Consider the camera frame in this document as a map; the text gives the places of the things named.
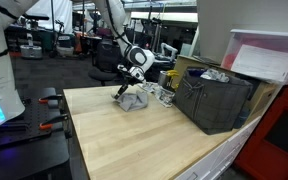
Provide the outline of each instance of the wooden tabletop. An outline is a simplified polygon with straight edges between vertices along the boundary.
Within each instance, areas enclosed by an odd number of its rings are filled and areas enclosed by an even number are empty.
[[[172,179],[236,132],[206,135],[151,94],[147,108],[125,112],[111,97],[118,89],[64,90],[92,180]]]

